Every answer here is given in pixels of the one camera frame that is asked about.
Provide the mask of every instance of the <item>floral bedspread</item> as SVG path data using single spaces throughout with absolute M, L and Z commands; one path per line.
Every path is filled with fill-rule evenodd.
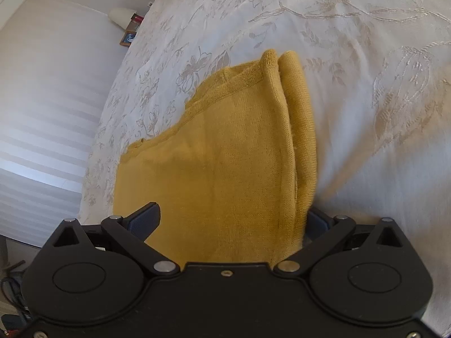
M 316 205 L 363 222 L 394 218 L 435 282 L 425 320 L 451 332 L 450 7 L 451 0 L 156 0 L 105 105 L 80 220 L 111 214 L 120 155 L 175 124 L 209 74 L 268 48 L 295 50 L 315 114 Z

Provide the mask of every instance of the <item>silver screw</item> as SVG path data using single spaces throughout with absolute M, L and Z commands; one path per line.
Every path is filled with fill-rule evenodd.
M 231 277 L 233 275 L 233 272 L 229 270 L 223 270 L 221 271 L 221 275 L 224 277 Z
M 35 334 L 33 334 L 33 338 L 47 338 L 47 334 L 44 332 L 35 332 Z
M 279 268 L 279 270 L 284 271 L 284 272 L 296 272 L 299 268 L 301 268 L 301 266 L 299 265 L 298 262 L 294 262 L 294 261 L 281 261 L 277 267 Z
M 154 269 L 158 272 L 169 273 L 175 270 L 176 265 L 171 261 L 159 261 L 153 265 Z

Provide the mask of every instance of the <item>black cable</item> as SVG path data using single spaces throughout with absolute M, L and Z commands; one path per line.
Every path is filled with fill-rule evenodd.
M 23 314 L 25 314 L 25 315 L 27 315 L 27 316 L 30 316 L 30 312 L 28 311 L 28 309 L 26 308 L 26 306 L 24 306 L 23 305 L 23 303 L 21 302 L 21 301 L 19 301 L 19 300 L 17 300 L 14 296 L 14 299 L 16 300 L 16 301 L 12 301 L 11 299 L 10 299 L 10 297 L 8 296 L 8 294 L 5 292 L 5 283 L 9 283 L 10 285 L 11 285 L 11 291 L 12 291 L 12 293 L 13 293 L 13 295 L 14 295 L 14 290 L 13 290 L 13 287 L 12 287 L 12 285 L 16 285 L 16 287 L 18 288 L 18 291 L 20 291 L 20 284 L 19 284 L 19 282 L 17 282 L 14 278 L 12 278 L 12 277 L 3 277 L 1 280 L 0 280 L 0 290 L 1 290 L 1 293 L 3 294 L 3 296 L 4 296 L 4 298 L 5 298 L 5 300 L 10 304 L 10 305 L 12 305 L 12 306 L 14 306 L 17 310 L 19 310 L 20 312 L 22 312 Z

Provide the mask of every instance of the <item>yellow sweater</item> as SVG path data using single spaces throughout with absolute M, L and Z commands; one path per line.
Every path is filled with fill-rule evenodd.
M 181 267 L 275 264 L 300 248 L 316 186 L 310 97 L 294 52 L 225 67 L 179 123 L 121 157 L 114 214 L 162 210 L 148 245 Z

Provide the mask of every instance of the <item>white lampshade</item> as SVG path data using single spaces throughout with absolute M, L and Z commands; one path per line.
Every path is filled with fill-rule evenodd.
M 125 7 L 115 7 L 110 11 L 108 17 L 111 21 L 114 21 L 118 26 L 125 30 L 135 13 L 136 10 L 127 9 Z

